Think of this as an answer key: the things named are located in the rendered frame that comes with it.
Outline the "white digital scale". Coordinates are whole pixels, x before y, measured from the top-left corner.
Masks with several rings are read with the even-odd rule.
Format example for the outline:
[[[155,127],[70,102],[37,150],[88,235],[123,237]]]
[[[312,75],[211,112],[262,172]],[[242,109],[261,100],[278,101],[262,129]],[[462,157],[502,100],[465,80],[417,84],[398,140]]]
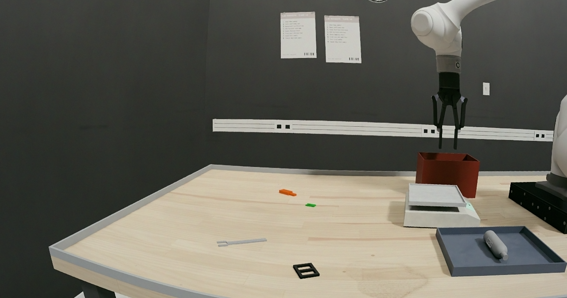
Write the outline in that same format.
[[[457,185],[409,183],[405,200],[404,227],[480,226],[478,214]]]

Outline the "grey table edge trim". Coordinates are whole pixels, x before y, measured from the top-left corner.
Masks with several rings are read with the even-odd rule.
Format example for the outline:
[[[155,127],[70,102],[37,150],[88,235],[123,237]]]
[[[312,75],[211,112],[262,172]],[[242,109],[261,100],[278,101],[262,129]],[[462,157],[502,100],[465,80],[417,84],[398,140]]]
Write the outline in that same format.
[[[227,166],[227,165],[213,165],[210,164],[205,168],[190,174],[189,176],[151,194],[135,203],[127,206],[125,209],[119,210],[117,213],[111,214],[109,217],[98,221],[76,232],[75,234],[64,238],[62,241],[56,242],[54,245],[49,246],[49,253],[58,259],[65,260],[69,263],[76,264],[77,266],[87,268],[90,271],[126,282],[135,286],[140,286],[144,289],[152,290],[162,294],[170,295],[177,298],[229,298],[220,295],[204,293],[196,290],[186,289],[181,286],[174,286],[167,283],[159,282],[153,279],[148,279],[139,275],[129,272],[121,271],[117,268],[106,266],[105,264],[97,263],[93,260],[85,259],[82,256],[77,256],[72,253],[66,252],[64,249],[83,240],[86,237],[94,234],[95,232],[107,227],[109,224],[122,219],[126,215],[148,205],[148,203],[162,197],[168,192],[186,184],[194,178],[208,172],[209,170],[232,170],[232,171],[246,171],[246,172],[261,172],[261,173],[278,173],[278,174],[308,174],[308,175],[338,175],[338,176],[416,176],[416,171],[352,171],[352,170],[306,170],[306,169],[283,169],[283,168],[264,168],[264,167],[248,167],[248,166]],[[550,171],[480,171],[478,176],[547,176]]]

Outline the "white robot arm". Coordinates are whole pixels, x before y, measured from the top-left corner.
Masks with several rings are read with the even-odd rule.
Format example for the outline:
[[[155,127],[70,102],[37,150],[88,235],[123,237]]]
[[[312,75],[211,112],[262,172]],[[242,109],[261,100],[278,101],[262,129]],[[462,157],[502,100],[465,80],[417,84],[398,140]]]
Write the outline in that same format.
[[[461,21],[472,10],[494,0],[451,0],[417,10],[411,27],[417,38],[433,48],[438,73],[461,74]],[[551,172],[546,181],[536,182],[543,189],[567,202],[567,95],[555,119],[551,149]]]

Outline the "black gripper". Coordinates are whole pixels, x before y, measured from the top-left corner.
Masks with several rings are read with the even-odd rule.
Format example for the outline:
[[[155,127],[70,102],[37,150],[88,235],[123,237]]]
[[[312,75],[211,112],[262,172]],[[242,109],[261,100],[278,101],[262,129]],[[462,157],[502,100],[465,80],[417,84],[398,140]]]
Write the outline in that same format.
[[[437,123],[437,101],[438,97],[442,101],[442,110],[439,123]],[[465,124],[465,112],[466,112],[466,102],[467,98],[461,96],[460,93],[460,79],[459,74],[455,73],[439,73],[439,91],[435,96],[431,96],[433,101],[433,124],[437,126],[437,131],[439,132],[439,143],[438,148],[442,148],[442,124],[445,118],[445,111],[447,105],[452,105],[452,111],[455,120],[455,136],[454,136],[454,149],[456,150],[458,133],[461,132],[461,128]],[[456,109],[457,102],[461,99],[461,118],[459,124],[458,112]]]

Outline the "grey co2 cylinder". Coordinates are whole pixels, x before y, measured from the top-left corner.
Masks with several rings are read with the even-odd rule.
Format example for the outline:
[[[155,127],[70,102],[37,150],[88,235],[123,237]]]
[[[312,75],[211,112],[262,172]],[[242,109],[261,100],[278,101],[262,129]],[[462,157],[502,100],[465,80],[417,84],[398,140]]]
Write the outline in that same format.
[[[495,234],[494,231],[485,232],[483,239],[497,258],[508,260],[508,248],[505,246],[504,242],[502,242],[500,238]]]

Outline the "black rectangular buckle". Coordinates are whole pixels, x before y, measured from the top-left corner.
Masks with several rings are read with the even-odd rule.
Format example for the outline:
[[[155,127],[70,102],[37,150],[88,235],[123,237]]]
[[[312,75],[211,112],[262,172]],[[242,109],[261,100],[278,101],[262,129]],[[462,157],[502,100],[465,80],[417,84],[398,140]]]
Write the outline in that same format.
[[[292,267],[294,268],[294,270],[296,271],[296,273],[298,274],[300,279],[306,279],[306,278],[312,278],[312,277],[318,277],[320,276],[320,273],[317,271],[317,269],[314,267],[314,265],[312,263],[303,263],[303,264],[293,264]],[[300,269],[300,267],[310,267],[310,268],[305,268],[305,269]],[[311,272],[313,271],[313,274],[307,274],[307,275],[303,275],[302,273],[305,272]]]

